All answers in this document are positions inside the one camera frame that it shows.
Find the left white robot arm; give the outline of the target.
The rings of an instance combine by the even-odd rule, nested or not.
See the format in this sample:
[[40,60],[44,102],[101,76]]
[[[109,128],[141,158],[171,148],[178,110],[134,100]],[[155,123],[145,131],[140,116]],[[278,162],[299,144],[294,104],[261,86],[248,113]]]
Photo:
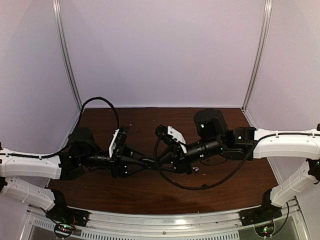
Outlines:
[[87,127],[75,129],[62,150],[47,155],[27,154],[7,148],[0,150],[0,193],[41,208],[48,215],[67,222],[72,218],[64,194],[55,189],[39,188],[19,177],[44,177],[71,181],[85,171],[110,170],[114,178],[129,175],[129,166],[157,169],[158,164],[126,145],[128,127],[118,128],[107,150],[95,141]]

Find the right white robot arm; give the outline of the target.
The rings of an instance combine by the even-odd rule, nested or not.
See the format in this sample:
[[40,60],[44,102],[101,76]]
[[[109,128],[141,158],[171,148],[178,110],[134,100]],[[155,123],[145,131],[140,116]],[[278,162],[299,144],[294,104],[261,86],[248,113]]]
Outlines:
[[320,182],[320,130],[278,131],[255,127],[228,128],[219,109],[204,109],[197,112],[193,121],[200,140],[187,144],[183,135],[172,126],[156,128],[157,141],[173,148],[170,162],[179,173],[189,173],[192,163],[220,155],[240,164],[217,184],[192,187],[191,190],[206,190],[221,185],[230,179],[246,161],[269,157],[299,157],[305,162],[287,180],[263,195],[262,205],[256,210],[259,220],[268,220],[276,209],[311,184]]

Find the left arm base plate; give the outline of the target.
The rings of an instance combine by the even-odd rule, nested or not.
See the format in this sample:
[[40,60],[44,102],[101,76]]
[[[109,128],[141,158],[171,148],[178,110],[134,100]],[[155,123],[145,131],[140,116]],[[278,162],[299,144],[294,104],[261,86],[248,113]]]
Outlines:
[[46,211],[46,215],[51,220],[59,223],[66,223],[72,226],[86,227],[89,212],[67,206],[54,206]]

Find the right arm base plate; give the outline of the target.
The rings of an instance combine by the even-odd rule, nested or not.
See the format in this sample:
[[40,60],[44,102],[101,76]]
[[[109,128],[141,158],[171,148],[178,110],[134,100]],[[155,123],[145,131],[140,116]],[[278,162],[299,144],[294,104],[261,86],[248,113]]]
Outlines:
[[239,217],[242,226],[255,225],[272,219],[280,218],[282,216],[280,208],[277,209],[262,209],[260,207],[241,210]]

